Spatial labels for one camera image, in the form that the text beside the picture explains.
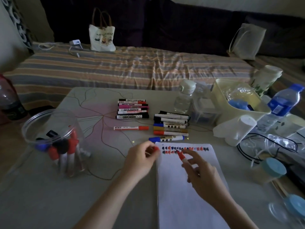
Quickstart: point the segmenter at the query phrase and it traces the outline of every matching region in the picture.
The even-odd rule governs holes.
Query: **water bottle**
[[[289,88],[279,91],[268,103],[271,114],[263,116],[257,123],[257,130],[267,132],[279,119],[285,116],[300,101],[300,92],[304,87],[292,84]]]
[[[195,91],[196,83],[191,80],[182,80],[180,82],[180,92],[173,104],[175,112],[185,114],[192,102],[192,94]]]
[[[3,77],[0,77],[0,110],[11,121],[21,121],[26,119],[29,114],[18,99],[13,88]]]

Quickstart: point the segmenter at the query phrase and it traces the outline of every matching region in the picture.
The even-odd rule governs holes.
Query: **white tote bag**
[[[99,52],[106,52],[106,51],[115,51],[115,45],[113,44],[113,36],[115,27],[112,26],[111,18],[109,14],[105,11],[100,12],[100,27],[96,27],[94,25],[94,14],[98,8],[94,8],[92,14],[92,24],[89,26],[89,36],[90,36],[90,43],[91,43],[91,50],[99,51]],[[103,17],[103,13],[106,13],[109,16],[109,26],[107,26],[105,19]]]
[[[234,45],[231,49],[233,39],[230,43],[229,53],[233,52],[241,59],[255,60],[260,46],[265,37],[266,29],[248,23],[242,23],[242,26],[238,29],[238,33]]]

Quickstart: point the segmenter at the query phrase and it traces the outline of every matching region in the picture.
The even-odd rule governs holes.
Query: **yellow plastic bin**
[[[238,98],[247,101],[254,111],[247,111],[232,107],[223,94],[225,89],[236,89],[240,85],[252,90],[250,93],[239,93]],[[222,111],[222,114],[216,120],[217,125],[242,115],[252,116],[256,121],[258,121],[264,115],[271,112],[270,108],[261,100],[253,88],[251,88],[248,84],[239,81],[217,79],[212,89],[211,100],[217,106],[217,108]]]

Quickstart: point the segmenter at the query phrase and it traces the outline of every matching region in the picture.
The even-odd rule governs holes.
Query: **transparent container of markers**
[[[36,152],[48,156],[49,165],[63,176],[72,177],[84,171],[86,150],[84,134],[76,116],[66,109],[40,112],[23,125],[22,135]]]
[[[291,194],[277,202],[269,203],[270,213],[280,222],[290,225],[301,224],[304,228],[305,200]]]

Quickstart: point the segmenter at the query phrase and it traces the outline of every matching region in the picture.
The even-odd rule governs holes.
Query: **tabletop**
[[[0,222],[3,228],[70,228],[105,191],[122,168],[128,149],[153,137],[153,115],[172,112],[177,92],[107,88],[73,88],[58,108],[78,118],[92,152],[88,172],[59,177],[48,156],[28,148],[0,184]],[[146,99],[150,119],[117,120],[117,101]],[[114,131],[114,126],[149,126],[148,131]],[[279,195],[271,185],[260,186],[249,175],[250,161],[211,128],[190,125],[187,143],[209,143],[226,178],[230,193],[260,229],[289,228],[269,213]],[[156,229],[156,167],[126,199],[114,228]]]

